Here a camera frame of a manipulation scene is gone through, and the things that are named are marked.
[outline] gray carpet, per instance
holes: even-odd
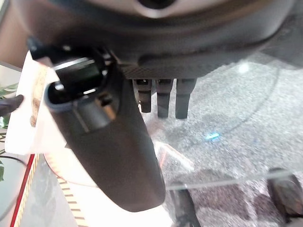
[[[186,120],[174,117],[175,87],[168,119],[157,118],[153,95],[152,113],[143,114],[153,141],[169,144],[191,164],[159,152],[164,180],[169,189],[191,189],[203,226],[281,224],[265,180],[247,180],[273,167],[303,168],[302,88],[303,70],[257,53],[200,78]],[[212,133],[220,136],[206,139]],[[228,185],[237,180],[242,183]],[[227,185],[204,187],[213,182]]]

